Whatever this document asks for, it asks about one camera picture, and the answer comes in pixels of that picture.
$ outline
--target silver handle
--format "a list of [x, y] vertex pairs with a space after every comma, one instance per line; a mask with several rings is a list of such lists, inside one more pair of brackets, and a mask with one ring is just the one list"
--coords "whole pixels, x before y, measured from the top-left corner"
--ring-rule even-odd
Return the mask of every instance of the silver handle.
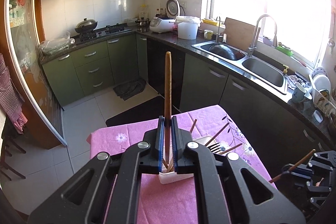
[[84, 56], [85, 57], [89, 57], [89, 56], [92, 56], [92, 55], [95, 55], [97, 52], [92, 52], [92, 53], [90, 53], [90, 54], [85, 54]]
[[98, 86], [100, 86], [100, 85], [102, 85], [102, 84], [103, 84], [103, 82], [101, 82], [101, 83], [98, 84], [98, 85], [93, 85], [93, 87], [96, 88], [96, 87], [98, 87]]
[[232, 85], [234, 85], [236, 88], [238, 88], [238, 89], [240, 89], [242, 91], [246, 90], [246, 88], [242, 87], [241, 85], [238, 85], [236, 82], [232, 81]]
[[209, 69], [210, 73], [219, 78], [225, 78], [226, 75], [220, 75], [219, 73], [214, 72], [212, 69]]
[[96, 71], [98, 71], [99, 70], [99, 68], [96, 68], [96, 69], [94, 69], [94, 70], [89, 70], [89, 73], [93, 73], [93, 72], [96, 72]]
[[109, 40], [109, 41], [107, 41], [107, 43], [115, 43], [115, 42], [118, 42], [119, 41], [119, 39], [116, 39], [116, 40]]
[[315, 140], [312, 138], [312, 137], [310, 137], [309, 135], [308, 135], [308, 133], [307, 133], [307, 131], [304, 129], [303, 130], [303, 134], [306, 136], [306, 138], [308, 139], [308, 140], [310, 140], [312, 143], [313, 142], [315, 142]]
[[321, 143], [318, 143], [318, 146], [319, 146], [319, 149], [320, 149], [322, 152], [325, 152], [325, 150], [323, 149]]
[[65, 55], [64, 57], [60, 58], [58, 61], [64, 60], [64, 59], [68, 58], [69, 56], [70, 56], [70, 54]]

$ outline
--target wooden cutting board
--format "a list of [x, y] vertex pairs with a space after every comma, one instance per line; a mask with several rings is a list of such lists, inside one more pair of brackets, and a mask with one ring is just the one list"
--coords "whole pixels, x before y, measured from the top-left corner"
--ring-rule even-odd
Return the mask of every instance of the wooden cutting board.
[[246, 52], [251, 44], [255, 26], [228, 17], [224, 24], [224, 33], [227, 35], [226, 43]]

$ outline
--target yellow mug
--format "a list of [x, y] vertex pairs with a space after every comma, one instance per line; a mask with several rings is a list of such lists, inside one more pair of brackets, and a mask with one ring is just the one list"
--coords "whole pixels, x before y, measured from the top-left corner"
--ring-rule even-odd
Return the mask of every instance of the yellow mug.
[[205, 39], [212, 39], [213, 31], [211, 30], [204, 30], [204, 38]]

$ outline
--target plastic bag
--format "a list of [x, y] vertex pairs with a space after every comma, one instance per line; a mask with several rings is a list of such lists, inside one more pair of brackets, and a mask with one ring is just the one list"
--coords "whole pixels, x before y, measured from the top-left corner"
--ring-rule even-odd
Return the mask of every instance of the plastic bag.
[[40, 49], [44, 54], [54, 54], [55, 52], [61, 51], [70, 45], [74, 44], [75, 40], [70, 38], [70, 33], [66, 32], [63, 38], [45, 40], [40, 44]]

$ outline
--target black granite countertop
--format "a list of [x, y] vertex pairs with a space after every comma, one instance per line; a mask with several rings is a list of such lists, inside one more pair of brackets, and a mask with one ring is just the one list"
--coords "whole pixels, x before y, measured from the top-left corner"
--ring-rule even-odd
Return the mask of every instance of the black granite countertop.
[[196, 48], [193, 48], [192, 47], [193, 44], [198, 44], [198, 43], [202, 43], [206, 41], [206, 39], [204, 39], [204, 37], [202, 36], [197, 36], [197, 38], [194, 40], [185, 40], [185, 39], [178, 38], [176, 32], [166, 32], [166, 33], [159, 34], [159, 33], [154, 33], [152, 31], [149, 31], [146, 33], [140, 33], [137, 31], [136, 27], [133, 27], [132, 30], [130, 30], [127, 33], [117, 33], [117, 34], [111, 34], [105, 37], [98, 37], [98, 38], [92, 39], [90, 41], [87, 41], [87, 42], [84, 42], [78, 45], [70, 46], [69, 48], [64, 49], [60, 52], [57, 52], [55, 54], [41, 56], [40, 63], [45, 64], [57, 57], [63, 56], [65, 54], [78, 50], [82, 47], [86, 47], [86, 46], [89, 46], [89, 45], [92, 45], [98, 42], [102, 42], [108, 39], [124, 36], [126, 34], [132, 34], [132, 33], [138, 33], [143, 37], [149, 37], [157, 41], [160, 41], [168, 46], [174, 47], [187, 54], [193, 55], [194, 57], [197, 57], [231, 74], [232, 76], [237, 77], [239, 80], [244, 81], [246, 84], [262, 92], [264, 95], [271, 98], [272, 100], [277, 102], [279, 105], [281, 105], [283, 108], [288, 110], [295, 117], [297, 117], [300, 121], [302, 121], [309, 129], [311, 129], [314, 133], [316, 133], [322, 139], [322, 141], [325, 142], [326, 145], [328, 145], [332, 149], [335, 149], [336, 141], [330, 136], [328, 128], [327, 128], [328, 119], [324, 117], [323, 121], [321, 123], [318, 123], [312, 116], [313, 112], [316, 110], [312, 100], [307, 101], [307, 102], [294, 103], [291, 100], [292, 91], [290, 89], [288, 89], [288, 92], [286, 95], [283, 95], [280, 92], [273, 89], [272, 87], [270, 87], [269, 85], [262, 82], [261, 80], [255, 78], [253, 75], [250, 75], [249, 73], [245, 72], [244, 70], [241, 70], [240, 68], [237, 68], [236, 66], [230, 63], [227, 63], [221, 59], [218, 59], [210, 54], [207, 54], [206, 52], [202, 52]]

